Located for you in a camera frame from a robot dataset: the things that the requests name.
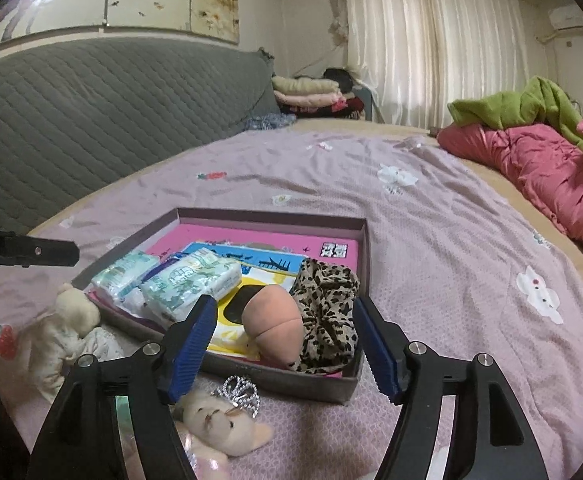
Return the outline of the yellow cartoon wipes pack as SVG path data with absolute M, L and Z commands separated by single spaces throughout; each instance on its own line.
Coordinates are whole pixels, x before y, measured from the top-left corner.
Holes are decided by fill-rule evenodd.
M 251 268 L 241 277 L 240 284 L 220 301 L 218 324 L 208 350 L 220 356 L 277 366 L 262 359 L 256 346 L 248 338 L 241 322 L 242 310 L 262 287 L 275 284 L 290 293 L 295 279 L 293 275 Z

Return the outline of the green floral tissue pack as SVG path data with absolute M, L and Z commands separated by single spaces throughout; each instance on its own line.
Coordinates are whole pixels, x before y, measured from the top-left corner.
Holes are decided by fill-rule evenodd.
M 220 301 L 241 281 L 241 265 L 199 248 L 145 278 L 139 285 L 147 308 L 165 324 L 184 321 L 203 295 Z

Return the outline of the leopard print scrunchie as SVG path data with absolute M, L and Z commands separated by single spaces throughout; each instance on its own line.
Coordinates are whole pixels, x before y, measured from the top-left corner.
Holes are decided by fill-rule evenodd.
M 357 348 L 353 307 L 360 280 L 350 268 L 306 258 L 290 295 L 299 308 L 303 338 L 298 373 L 331 375 L 348 366 Z

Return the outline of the beige teddy bear pink dress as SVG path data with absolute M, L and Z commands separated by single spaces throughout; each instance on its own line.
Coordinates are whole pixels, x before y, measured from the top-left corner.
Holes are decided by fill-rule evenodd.
M 228 479 L 229 461 L 267 445 L 271 426 L 258 422 L 260 396 L 244 376 L 230 376 L 214 391 L 192 389 L 172 412 L 180 442 L 198 479 Z

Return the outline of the peach makeup sponge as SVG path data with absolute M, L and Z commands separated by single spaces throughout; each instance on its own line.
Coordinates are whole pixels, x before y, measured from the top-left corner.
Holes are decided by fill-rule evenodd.
M 303 344 L 303 323 L 297 302 L 279 285 L 262 287 L 244 306 L 242 326 L 265 361 L 289 368 Z

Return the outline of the cream teddy bear purple dress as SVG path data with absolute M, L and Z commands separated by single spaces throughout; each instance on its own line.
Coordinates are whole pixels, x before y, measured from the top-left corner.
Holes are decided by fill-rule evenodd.
M 86 336 L 100 323 L 100 313 L 85 292 L 66 283 L 52 307 L 26 329 L 23 370 L 49 403 L 64 383 L 62 371 L 83 353 Z

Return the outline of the white floral fabric scrunchie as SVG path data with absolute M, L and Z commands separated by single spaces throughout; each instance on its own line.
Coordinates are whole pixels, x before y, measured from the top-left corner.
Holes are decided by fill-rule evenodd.
M 83 354 L 92 354 L 99 362 L 107 362 L 124 357 L 123 350 L 113 333 L 104 327 L 95 327 L 85 337 L 78 337 L 68 347 L 64 358 L 73 364 Z

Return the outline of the purple patterned bed sheet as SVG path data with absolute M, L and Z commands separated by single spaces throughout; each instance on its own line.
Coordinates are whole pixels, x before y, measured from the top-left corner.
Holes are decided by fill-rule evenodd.
M 57 288 L 177 207 L 364 218 L 369 296 L 385 318 L 442 356 L 489 352 L 518 396 L 550 479 L 583 462 L 583 279 L 506 198 L 427 139 L 246 132 L 183 153 L 90 196 L 40 229 L 74 240 L 74 269 L 1 268 L 0 325 L 18 356 L 0 356 L 0 395 L 32 446 L 49 404 L 24 377 L 24 331 Z M 544 278 L 556 324 L 517 286 Z M 347 406 L 263 399 L 274 440 L 233 463 L 232 479 L 356 479 L 377 470 L 399 409 L 366 366 Z

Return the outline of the pink and blue book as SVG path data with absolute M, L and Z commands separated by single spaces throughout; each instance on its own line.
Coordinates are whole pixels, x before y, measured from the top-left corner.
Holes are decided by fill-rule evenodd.
M 346 266 L 356 274 L 363 272 L 360 262 L 361 234 L 321 234 L 317 231 L 285 233 L 281 226 L 265 230 L 238 226 L 206 226 L 178 223 L 151 235 L 139 245 L 147 254 L 165 259 L 174 254 L 190 254 L 208 248 L 232 258 L 247 268 L 258 268 L 278 275 L 296 275 L 306 258 Z

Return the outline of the grey quilted headboard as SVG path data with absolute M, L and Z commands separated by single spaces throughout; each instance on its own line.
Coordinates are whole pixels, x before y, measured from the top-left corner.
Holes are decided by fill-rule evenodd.
M 46 44 L 0 58 L 0 230 L 274 113 L 274 58 L 162 38 Z

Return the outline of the pink quilted comforter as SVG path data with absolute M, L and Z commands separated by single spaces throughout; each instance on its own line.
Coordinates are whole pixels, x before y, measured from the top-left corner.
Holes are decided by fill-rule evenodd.
M 554 128 L 451 125 L 438 132 L 437 141 L 450 154 L 503 174 L 557 230 L 583 249 L 583 151 Z

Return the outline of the stack of folded clothes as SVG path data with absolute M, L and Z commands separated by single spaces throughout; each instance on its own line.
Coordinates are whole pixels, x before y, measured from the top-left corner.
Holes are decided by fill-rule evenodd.
M 336 118 L 371 122 L 371 92 L 354 81 L 344 68 L 328 68 L 322 78 L 283 77 L 272 81 L 280 111 L 298 118 Z

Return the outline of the green garment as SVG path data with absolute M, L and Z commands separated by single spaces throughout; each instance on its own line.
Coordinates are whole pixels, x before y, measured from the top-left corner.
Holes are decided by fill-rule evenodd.
M 455 125 L 480 124 L 491 129 L 544 124 L 551 126 L 583 151 L 582 115 L 554 81 L 534 76 L 523 91 L 501 91 L 477 100 L 455 100 L 448 104 Z

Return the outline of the white striped curtain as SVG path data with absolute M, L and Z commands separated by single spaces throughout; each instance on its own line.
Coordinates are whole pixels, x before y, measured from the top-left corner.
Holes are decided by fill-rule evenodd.
M 530 77 L 519 0 L 346 0 L 347 67 L 385 124 L 443 127 L 449 103 Z

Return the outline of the white air conditioner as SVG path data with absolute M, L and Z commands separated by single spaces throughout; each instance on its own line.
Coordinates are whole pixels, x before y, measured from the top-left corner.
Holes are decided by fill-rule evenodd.
M 576 3 L 555 6 L 547 11 L 549 21 L 555 30 L 567 30 L 583 27 L 583 11 Z

